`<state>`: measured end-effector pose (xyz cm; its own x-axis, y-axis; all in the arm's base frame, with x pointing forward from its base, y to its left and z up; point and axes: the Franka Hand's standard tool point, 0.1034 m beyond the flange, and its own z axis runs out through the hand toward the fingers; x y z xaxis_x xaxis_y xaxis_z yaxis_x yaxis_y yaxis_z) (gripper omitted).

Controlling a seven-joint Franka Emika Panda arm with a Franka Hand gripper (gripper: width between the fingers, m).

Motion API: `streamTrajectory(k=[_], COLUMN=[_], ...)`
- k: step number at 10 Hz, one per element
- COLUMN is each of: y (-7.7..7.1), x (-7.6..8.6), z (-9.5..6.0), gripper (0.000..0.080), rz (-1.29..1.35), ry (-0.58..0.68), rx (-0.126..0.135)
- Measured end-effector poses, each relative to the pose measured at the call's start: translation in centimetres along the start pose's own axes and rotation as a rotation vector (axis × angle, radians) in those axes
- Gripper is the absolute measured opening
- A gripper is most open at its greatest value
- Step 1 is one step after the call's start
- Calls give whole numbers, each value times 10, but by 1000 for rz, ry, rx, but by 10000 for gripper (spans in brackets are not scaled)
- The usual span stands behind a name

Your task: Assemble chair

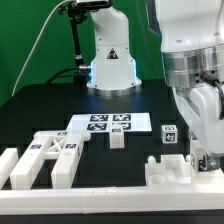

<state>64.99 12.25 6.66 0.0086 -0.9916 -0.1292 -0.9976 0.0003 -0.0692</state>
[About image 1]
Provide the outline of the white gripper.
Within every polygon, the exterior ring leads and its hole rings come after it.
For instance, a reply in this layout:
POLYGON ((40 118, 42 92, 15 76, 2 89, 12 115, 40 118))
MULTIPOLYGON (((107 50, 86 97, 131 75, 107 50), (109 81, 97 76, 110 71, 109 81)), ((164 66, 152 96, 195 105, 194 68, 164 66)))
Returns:
POLYGON ((192 88, 187 97, 178 95, 176 89, 173 94, 178 111, 209 155, 207 170, 218 170, 219 157, 224 156, 224 119, 220 119, 218 91, 204 84, 192 88))

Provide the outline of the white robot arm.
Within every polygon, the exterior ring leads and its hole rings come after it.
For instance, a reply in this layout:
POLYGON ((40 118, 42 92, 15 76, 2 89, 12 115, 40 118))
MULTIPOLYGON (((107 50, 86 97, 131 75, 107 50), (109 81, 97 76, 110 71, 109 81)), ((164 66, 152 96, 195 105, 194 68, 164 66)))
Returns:
MULTIPOLYGON (((149 30, 160 37, 166 85, 202 148, 191 151, 199 172, 224 156, 224 0, 146 0, 149 30)), ((96 56, 87 87, 111 95, 141 86, 129 47, 128 19, 109 0, 91 11, 96 56)))

